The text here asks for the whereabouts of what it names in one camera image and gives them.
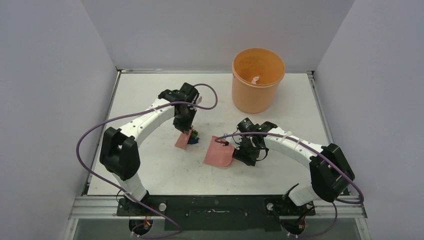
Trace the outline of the pink plastic hand brush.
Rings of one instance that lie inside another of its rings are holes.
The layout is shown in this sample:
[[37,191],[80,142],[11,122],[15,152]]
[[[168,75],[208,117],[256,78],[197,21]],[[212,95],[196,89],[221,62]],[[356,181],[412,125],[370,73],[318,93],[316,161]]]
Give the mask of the pink plastic hand brush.
[[187,133],[181,133],[174,146],[178,149],[185,150],[187,148],[193,130],[193,126],[191,126],[190,130]]

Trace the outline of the blue paper scrap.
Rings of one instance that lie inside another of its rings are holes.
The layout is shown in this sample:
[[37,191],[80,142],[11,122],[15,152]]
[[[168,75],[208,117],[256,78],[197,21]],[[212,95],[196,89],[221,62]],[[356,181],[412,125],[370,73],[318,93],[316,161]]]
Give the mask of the blue paper scrap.
[[199,137],[190,137],[187,141],[188,145],[195,145],[199,143],[200,138]]

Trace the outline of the pink plastic dustpan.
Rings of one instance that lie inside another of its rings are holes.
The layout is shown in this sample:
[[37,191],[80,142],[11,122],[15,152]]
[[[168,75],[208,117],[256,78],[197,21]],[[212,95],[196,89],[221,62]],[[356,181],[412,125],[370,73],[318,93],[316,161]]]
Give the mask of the pink plastic dustpan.
[[235,148],[231,144],[225,144],[220,142],[215,142],[215,139],[218,137],[213,135],[210,140],[205,158],[203,160],[204,164],[226,168],[233,161],[233,152]]

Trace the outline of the orange plastic bucket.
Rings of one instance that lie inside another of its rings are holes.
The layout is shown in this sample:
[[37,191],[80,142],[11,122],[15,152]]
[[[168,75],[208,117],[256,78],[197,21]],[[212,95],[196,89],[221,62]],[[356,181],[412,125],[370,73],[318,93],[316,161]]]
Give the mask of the orange plastic bucket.
[[[242,112],[257,114],[273,103],[286,73],[283,59],[265,48],[248,48],[232,63],[232,101]],[[253,77],[259,76],[257,84]]]

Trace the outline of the white paper scrap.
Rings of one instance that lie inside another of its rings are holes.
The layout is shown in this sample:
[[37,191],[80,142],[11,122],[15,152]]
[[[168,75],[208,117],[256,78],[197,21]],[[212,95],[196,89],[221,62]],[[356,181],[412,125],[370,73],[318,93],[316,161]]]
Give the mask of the white paper scrap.
[[254,84],[254,85],[256,85],[257,82],[259,81],[259,79],[260,79],[259,76],[255,76],[255,77],[252,78],[251,83]]

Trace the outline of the green paper scrap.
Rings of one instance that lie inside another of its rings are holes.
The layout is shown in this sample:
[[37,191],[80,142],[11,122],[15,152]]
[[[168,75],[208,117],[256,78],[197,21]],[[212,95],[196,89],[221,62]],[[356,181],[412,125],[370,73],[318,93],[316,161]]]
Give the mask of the green paper scrap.
[[192,132],[191,132],[191,137],[193,137],[193,138],[196,138],[197,136],[198,136],[198,132],[196,131],[196,130],[193,130]]

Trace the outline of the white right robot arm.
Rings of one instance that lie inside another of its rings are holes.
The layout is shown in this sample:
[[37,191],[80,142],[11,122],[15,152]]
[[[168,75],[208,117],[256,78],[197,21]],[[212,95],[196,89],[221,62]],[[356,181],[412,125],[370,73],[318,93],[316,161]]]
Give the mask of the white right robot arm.
[[296,183],[286,193],[282,207],[290,215],[314,200],[334,202],[354,181],[355,175],[341,148],[331,143],[320,145],[292,135],[276,124],[265,121],[254,124],[243,119],[231,136],[232,157],[255,166],[259,153],[272,150],[303,165],[310,173],[308,183]]

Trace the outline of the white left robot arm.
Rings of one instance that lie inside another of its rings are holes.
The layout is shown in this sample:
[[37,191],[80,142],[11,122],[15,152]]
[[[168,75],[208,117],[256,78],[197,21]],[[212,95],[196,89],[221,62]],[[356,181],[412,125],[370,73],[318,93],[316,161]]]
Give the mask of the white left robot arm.
[[140,114],[119,128],[105,130],[99,161],[116,178],[130,199],[129,208],[136,215],[144,215],[149,210],[149,192],[138,175],[141,143],[168,120],[173,120],[174,128],[189,139],[197,112],[193,104],[199,97],[199,91],[185,82],[180,89],[162,91],[150,105],[148,113]]

